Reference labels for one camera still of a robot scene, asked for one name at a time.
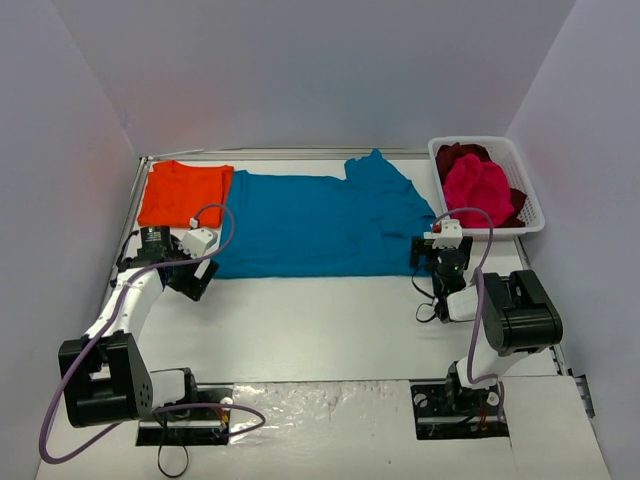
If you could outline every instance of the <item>folded cloth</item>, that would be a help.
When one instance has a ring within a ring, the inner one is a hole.
[[[435,216],[378,150],[345,163],[346,179],[236,171],[233,240],[216,278],[411,275],[413,236]],[[221,241],[229,236],[222,226]]]
[[[469,153],[476,155],[478,159],[483,163],[492,161],[486,148],[473,143],[467,145],[461,145],[460,143],[455,143],[453,145],[442,145],[438,149],[438,153],[436,154],[436,165],[438,167],[438,176],[440,177],[440,183],[442,185],[446,183],[447,176],[453,168],[456,160],[458,158],[464,157]],[[520,212],[524,208],[525,201],[527,200],[527,195],[515,188],[511,188],[510,190],[510,203],[513,207],[513,213],[502,224],[494,223],[497,228],[519,228],[525,226],[525,223],[518,218],[518,215],[520,215]],[[451,207],[449,202],[447,202],[447,206],[449,209],[453,208]]]
[[[449,209],[476,207],[489,214],[494,225],[502,225],[513,214],[509,181],[502,168],[482,162],[468,153],[456,159],[442,186]],[[465,228],[487,228],[487,220],[475,212],[453,215]]]
[[[140,226],[167,225],[189,227],[189,219],[211,203],[225,203],[233,167],[190,167],[175,160],[158,163],[149,173],[147,187],[138,215]],[[200,224],[217,228],[222,223],[222,209],[210,208],[200,216]]]

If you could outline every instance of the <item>blue towel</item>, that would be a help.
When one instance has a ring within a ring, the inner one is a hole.
[[[227,198],[236,231],[216,277],[413,273],[411,237],[430,228],[433,210],[379,150],[344,168],[346,180],[236,171]]]

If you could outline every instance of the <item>red-orange towel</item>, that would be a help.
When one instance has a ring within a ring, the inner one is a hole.
[[[140,226],[189,227],[189,219],[210,203],[227,201],[233,167],[190,167],[175,160],[153,166],[138,215]],[[210,208],[200,216],[200,225],[217,228],[222,209]]]

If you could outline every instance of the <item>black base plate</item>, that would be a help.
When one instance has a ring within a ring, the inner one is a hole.
[[[225,397],[232,398],[233,390],[229,387],[198,387],[197,403],[220,403]],[[227,433],[227,426],[221,428],[218,414],[208,408],[200,408],[187,412],[169,414],[167,431],[164,433],[157,421],[142,421],[138,424],[136,446],[194,446],[194,445],[227,445],[229,439],[220,437]]]
[[[446,401],[444,382],[412,384],[411,398],[418,440],[509,436],[507,424],[496,418],[497,407],[485,404],[487,420],[484,425],[480,425],[480,412],[454,412]]]

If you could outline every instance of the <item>white table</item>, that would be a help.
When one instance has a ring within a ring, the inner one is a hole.
[[[191,162],[344,178],[343,164],[351,153],[364,151],[232,152]],[[274,155],[286,159],[274,160]],[[426,156],[401,151],[385,156],[440,213]],[[136,237],[130,252],[138,245]],[[476,242],[471,268],[483,250],[484,244]],[[513,241],[494,244],[485,271],[508,274],[521,268]],[[430,285],[428,279],[418,281]],[[406,380],[444,377],[449,365],[466,355],[471,329],[437,321],[418,324],[415,309],[421,301],[407,277],[214,280],[197,303],[163,293],[140,337],[147,367],[189,366],[199,382],[235,383],[238,402],[261,406],[269,416],[268,428],[237,445],[194,449],[186,478],[211,471],[220,478],[274,479],[408,478],[430,472],[434,478],[607,478],[573,380],[556,376],[548,351],[508,373],[513,377],[506,380],[513,447],[509,439],[416,441]],[[328,413],[332,395],[339,399],[342,417]],[[565,401],[558,405],[554,395]],[[70,448],[91,430],[75,431],[64,413],[59,417],[51,435],[54,452]],[[555,429],[554,441],[543,426]],[[121,426],[68,464],[43,465],[38,478],[77,478],[91,465],[98,470],[95,478],[160,478],[155,449],[133,447],[135,427],[132,422]],[[568,456],[558,453],[563,449]],[[107,452],[126,461],[111,462]],[[585,461],[589,468],[569,469]]]

